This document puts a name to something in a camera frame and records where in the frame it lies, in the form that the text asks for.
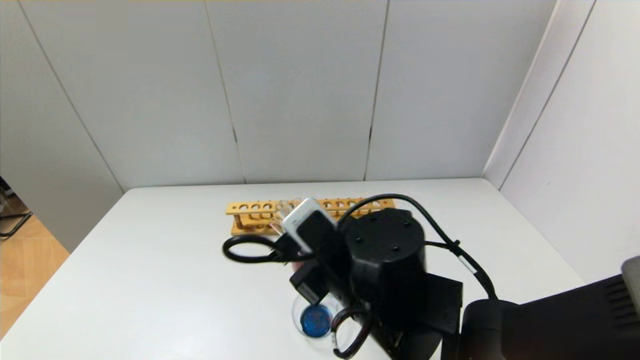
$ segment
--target white wall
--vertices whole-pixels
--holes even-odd
[[[502,193],[586,280],[640,254],[640,3],[597,1]]]
[[[0,174],[68,250],[122,196],[15,1],[0,1]]]
[[[392,1],[367,179],[483,172],[555,1]]]
[[[23,7],[125,190],[244,182],[203,2]]]
[[[118,185],[479,176],[553,1],[22,6],[0,24],[3,176],[56,236],[45,189],[84,189],[77,239]]]
[[[594,0],[558,0],[536,57],[483,176],[501,188],[540,118],[587,22]]]
[[[386,1],[210,1],[249,183],[362,180]]]

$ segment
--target blue liquid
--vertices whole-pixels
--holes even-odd
[[[302,331],[310,338],[322,338],[331,329],[331,312],[324,305],[309,305],[300,316]]]

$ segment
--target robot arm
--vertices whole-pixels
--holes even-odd
[[[364,204],[389,198],[413,204],[444,242],[424,241],[422,227],[406,210],[384,209],[358,219],[350,217]],[[290,282],[310,304],[318,304],[329,292],[342,304],[344,310],[333,319],[332,332],[347,317],[362,325],[351,346],[345,350],[335,347],[337,357],[354,356],[368,336],[398,360],[429,359],[440,342],[443,360],[615,360],[640,354],[640,321],[637,309],[632,303],[629,307],[629,293],[637,296],[638,292],[640,258],[627,266],[630,275],[626,278],[631,280],[626,283],[619,275],[516,305],[498,300],[481,266],[420,204],[405,195],[365,199],[337,223],[317,208],[290,223],[295,226],[276,242],[237,236],[225,242],[223,252],[243,263],[306,260]],[[246,242],[267,245],[273,252],[248,258],[231,251],[234,245]],[[426,245],[450,250],[488,294],[488,299],[467,307],[461,333],[462,283],[425,272]],[[593,357],[604,352],[607,356]]]

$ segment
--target white table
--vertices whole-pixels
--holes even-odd
[[[293,326],[289,266],[223,257],[232,224],[225,205],[383,192],[418,200],[462,241],[502,299],[527,302],[584,284],[482,179],[139,188],[122,197],[29,305],[2,340],[2,358],[333,359]],[[413,214],[428,240],[439,241]],[[432,247],[427,253],[430,272],[464,282],[465,306],[485,298],[452,254]],[[369,339],[355,358],[386,355]]]

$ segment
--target wooden floor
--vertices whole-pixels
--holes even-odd
[[[10,199],[9,207],[2,215],[29,211],[17,197]],[[16,222],[3,220],[0,232],[9,231]],[[0,338],[68,256],[36,216],[0,244]]]

